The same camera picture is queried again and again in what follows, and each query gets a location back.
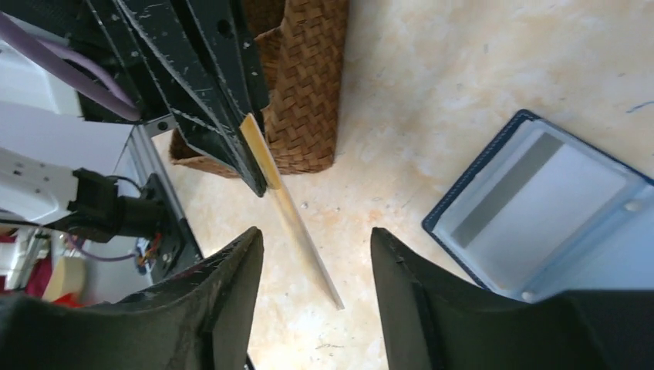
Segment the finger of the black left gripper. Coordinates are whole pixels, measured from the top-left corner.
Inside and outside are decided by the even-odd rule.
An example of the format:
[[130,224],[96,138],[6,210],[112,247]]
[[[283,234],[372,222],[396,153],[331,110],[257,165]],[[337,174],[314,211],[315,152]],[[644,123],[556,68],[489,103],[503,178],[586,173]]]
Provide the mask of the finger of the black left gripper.
[[88,1],[112,71],[143,123],[171,118],[184,142],[232,170],[258,196],[267,184],[240,129],[224,125],[216,85],[203,69],[175,1]]
[[267,85],[241,1],[175,1],[174,9],[200,63],[216,85],[225,118],[238,129],[250,113],[262,118]]

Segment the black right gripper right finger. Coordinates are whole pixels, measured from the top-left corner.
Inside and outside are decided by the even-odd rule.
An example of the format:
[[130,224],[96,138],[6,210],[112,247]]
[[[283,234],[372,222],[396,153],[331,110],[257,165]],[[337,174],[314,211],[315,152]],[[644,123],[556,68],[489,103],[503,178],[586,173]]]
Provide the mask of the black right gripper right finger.
[[373,277],[391,369],[489,369],[511,299],[421,257],[386,228],[370,238]]

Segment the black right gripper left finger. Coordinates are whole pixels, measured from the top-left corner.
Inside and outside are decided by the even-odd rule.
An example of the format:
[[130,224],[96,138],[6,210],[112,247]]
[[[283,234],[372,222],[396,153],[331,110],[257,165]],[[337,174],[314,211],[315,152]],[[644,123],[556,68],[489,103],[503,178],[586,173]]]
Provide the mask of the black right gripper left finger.
[[250,227],[160,283],[104,304],[94,369],[242,369],[263,261]]

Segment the brown woven divided basket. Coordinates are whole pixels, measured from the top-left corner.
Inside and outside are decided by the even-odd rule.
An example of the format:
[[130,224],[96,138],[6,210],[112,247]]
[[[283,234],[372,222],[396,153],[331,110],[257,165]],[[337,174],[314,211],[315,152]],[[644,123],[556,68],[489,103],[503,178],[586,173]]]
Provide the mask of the brown woven divided basket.
[[270,103],[264,136],[280,174],[318,173],[335,160],[347,1],[244,1]]

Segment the gold VIP card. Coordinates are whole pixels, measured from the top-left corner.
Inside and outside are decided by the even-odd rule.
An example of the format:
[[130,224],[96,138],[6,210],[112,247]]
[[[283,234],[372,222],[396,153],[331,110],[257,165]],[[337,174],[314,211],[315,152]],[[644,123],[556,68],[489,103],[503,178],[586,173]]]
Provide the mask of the gold VIP card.
[[344,309],[343,300],[281,177],[254,115],[247,114],[239,129],[265,177],[268,192],[275,201],[281,224],[291,239],[295,254],[301,261],[302,267],[308,271],[308,278],[312,279],[315,286],[329,296],[336,309]]

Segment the navy blue card holder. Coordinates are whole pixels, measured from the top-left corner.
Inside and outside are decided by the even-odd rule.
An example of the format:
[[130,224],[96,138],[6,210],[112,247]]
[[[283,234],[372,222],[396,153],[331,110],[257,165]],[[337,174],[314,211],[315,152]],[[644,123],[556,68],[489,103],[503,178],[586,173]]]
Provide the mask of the navy blue card holder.
[[653,287],[652,178],[527,109],[422,226],[478,285],[519,301]]

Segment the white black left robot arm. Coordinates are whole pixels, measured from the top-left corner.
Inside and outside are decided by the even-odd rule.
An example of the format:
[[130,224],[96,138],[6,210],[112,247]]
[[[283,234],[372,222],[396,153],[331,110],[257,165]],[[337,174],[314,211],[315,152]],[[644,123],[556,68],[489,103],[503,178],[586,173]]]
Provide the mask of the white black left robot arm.
[[[257,195],[264,175],[240,126],[268,101],[240,1],[3,1],[1,37],[86,97],[93,119],[133,125],[174,119],[186,144],[235,171]],[[115,176],[1,155],[1,206],[22,222],[88,241],[149,241],[119,257],[157,283],[200,250],[167,177],[151,172],[138,197]]]

